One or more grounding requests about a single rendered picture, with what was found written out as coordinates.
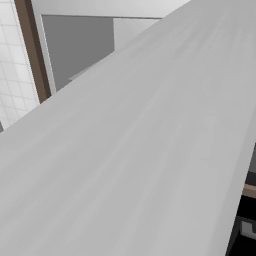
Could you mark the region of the dark cabinet with brown trim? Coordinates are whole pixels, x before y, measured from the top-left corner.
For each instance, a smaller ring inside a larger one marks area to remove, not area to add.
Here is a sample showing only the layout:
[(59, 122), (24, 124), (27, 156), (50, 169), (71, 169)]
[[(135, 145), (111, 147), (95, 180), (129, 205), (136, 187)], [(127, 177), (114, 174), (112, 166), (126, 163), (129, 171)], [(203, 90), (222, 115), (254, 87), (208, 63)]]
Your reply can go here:
[(225, 256), (256, 256), (256, 145)]

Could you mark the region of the grey fridge door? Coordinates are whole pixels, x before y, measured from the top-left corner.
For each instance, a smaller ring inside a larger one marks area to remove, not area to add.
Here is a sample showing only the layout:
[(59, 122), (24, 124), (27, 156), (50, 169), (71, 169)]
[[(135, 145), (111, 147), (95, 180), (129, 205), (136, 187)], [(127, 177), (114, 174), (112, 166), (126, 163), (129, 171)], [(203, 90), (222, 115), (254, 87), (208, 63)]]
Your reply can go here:
[(256, 143), (256, 0), (189, 0), (0, 133), (0, 256), (225, 256)]

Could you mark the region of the white fridge body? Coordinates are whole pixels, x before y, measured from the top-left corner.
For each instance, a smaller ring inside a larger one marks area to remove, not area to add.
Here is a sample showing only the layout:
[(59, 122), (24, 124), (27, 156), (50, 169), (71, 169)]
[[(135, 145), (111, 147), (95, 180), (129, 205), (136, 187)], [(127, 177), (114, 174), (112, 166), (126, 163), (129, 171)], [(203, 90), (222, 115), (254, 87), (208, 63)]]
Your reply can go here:
[(52, 93), (189, 0), (31, 0)]

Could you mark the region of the brown wooden cabinet panel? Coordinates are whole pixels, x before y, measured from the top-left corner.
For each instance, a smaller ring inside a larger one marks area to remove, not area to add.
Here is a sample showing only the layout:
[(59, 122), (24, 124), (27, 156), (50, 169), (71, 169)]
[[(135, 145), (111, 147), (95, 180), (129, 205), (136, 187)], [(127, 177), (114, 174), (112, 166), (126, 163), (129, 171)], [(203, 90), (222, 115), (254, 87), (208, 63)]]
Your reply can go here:
[(25, 41), (39, 102), (51, 96), (31, 0), (14, 0)]

